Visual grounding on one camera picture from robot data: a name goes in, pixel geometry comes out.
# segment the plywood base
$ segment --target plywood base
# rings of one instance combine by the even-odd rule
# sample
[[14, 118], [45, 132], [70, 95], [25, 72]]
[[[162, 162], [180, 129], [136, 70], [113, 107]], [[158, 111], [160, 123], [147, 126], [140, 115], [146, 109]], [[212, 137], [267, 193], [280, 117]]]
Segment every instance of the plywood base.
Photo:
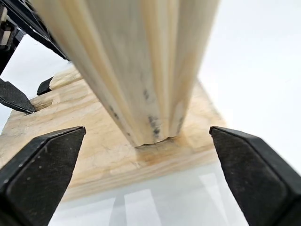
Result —
[[0, 167], [33, 137], [73, 126], [85, 126], [87, 134], [63, 200], [217, 160], [209, 128], [224, 123], [200, 84], [179, 136], [134, 148], [75, 69], [64, 73], [71, 82], [53, 83], [53, 91], [31, 100], [36, 113], [12, 111], [0, 136]]

